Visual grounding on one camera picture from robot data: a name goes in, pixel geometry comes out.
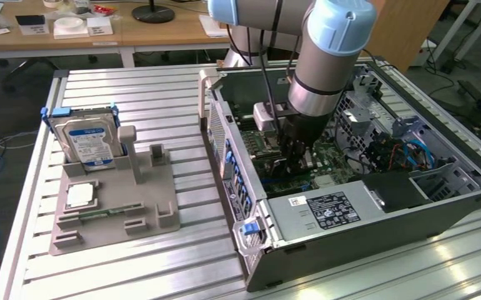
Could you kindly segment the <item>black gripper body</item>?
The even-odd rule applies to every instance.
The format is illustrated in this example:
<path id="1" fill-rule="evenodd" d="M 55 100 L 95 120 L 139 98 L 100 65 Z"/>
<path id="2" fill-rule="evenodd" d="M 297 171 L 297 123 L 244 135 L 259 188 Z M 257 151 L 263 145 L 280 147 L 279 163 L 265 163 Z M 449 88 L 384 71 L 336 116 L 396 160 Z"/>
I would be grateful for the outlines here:
<path id="1" fill-rule="evenodd" d="M 331 116 L 308 116 L 295 114 L 287 116 L 280 136 L 281 150 L 305 150 L 312 148 L 327 128 Z"/>

